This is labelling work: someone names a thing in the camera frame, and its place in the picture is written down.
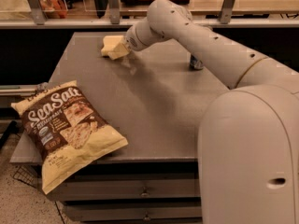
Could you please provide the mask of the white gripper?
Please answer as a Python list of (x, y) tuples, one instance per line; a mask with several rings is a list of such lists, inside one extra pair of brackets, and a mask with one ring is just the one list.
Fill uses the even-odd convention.
[(164, 37), (153, 31), (150, 28), (148, 20), (144, 18), (128, 29), (125, 35), (125, 41), (129, 47), (125, 44), (118, 43), (109, 49), (107, 55), (111, 60), (124, 57), (128, 55), (131, 50), (141, 51), (155, 43), (163, 42)]

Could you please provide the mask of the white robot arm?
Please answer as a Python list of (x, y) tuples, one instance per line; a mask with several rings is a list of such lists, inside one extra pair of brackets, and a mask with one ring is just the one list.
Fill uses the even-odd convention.
[(203, 224), (299, 224), (299, 77), (286, 65), (193, 23), (155, 0), (145, 19), (105, 44), (115, 60), (175, 39), (228, 91), (199, 127)]

